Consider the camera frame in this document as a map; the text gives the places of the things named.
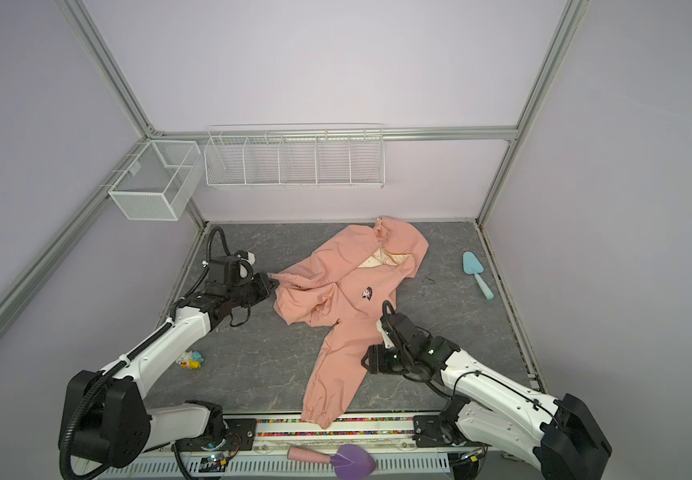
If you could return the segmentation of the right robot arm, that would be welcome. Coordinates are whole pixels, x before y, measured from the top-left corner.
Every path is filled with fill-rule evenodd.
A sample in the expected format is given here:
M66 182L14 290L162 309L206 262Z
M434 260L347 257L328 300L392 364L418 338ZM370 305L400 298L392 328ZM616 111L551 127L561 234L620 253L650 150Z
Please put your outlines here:
M546 479L600 479L613 448L587 404L556 398L487 367L453 341L435 336L383 305L382 336L362 358L371 374L423 383L446 400L430 430L444 446L479 443L532 465Z

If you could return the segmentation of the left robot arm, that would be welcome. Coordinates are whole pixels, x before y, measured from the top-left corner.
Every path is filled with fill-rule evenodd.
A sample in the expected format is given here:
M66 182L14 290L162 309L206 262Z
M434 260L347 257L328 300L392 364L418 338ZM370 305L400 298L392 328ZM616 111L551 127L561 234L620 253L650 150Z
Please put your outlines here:
M163 445L177 451L195 441L200 448L215 451L227 443L230 430L222 406L190 400L149 409L145 399L195 342L223 321L236 327L235 310L250 311L271 296L278 281L255 271L254 263L252 253L231 251L224 230L212 227L200 276L170 305L162 324L117 360L96 371L82 370L69 381L58 439L62 478L79 478L74 458L95 463L85 475L94 479Z

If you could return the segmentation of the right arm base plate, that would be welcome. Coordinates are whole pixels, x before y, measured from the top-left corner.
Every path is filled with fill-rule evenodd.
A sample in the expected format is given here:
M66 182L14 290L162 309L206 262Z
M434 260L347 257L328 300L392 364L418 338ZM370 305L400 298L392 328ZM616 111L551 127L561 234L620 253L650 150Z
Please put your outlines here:
M412 438L421 448L472 445L472 441L459 428L457 420L441 413L415 415Z

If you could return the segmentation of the pink zip jacket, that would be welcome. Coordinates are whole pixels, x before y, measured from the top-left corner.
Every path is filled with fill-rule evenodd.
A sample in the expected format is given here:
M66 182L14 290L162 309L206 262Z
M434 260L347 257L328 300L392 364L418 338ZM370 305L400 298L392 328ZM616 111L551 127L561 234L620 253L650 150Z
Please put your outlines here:
M274 274L275 311L287 324L327 327L303 399L303 421L327 429L353 401L367 370L361 360L382 342L384 302L417 275L429 243L413 225L390 217L350 225L309 257Z

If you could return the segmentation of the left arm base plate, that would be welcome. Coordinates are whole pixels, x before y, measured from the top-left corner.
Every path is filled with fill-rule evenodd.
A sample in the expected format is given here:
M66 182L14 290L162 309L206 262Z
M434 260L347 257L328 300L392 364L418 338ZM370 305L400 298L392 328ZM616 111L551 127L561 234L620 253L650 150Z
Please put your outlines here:
M181 452L245 452L253 449L258 420L250 417L228 418L224 420L222 436L202 436L181 439L176 442Z

